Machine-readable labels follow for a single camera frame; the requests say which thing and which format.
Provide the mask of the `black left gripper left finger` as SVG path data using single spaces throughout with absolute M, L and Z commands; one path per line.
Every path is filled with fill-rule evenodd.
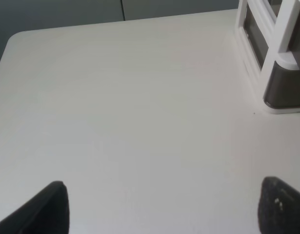
M 70 210 L 67 187 L 53 181 L 8 217 L 0 234 L 67 234 Z

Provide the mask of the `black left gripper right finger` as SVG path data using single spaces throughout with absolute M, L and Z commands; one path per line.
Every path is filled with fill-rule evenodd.
M 265 177 L 258 224 L 262 234 L 300 234 L 300 192 L 275 176 Z

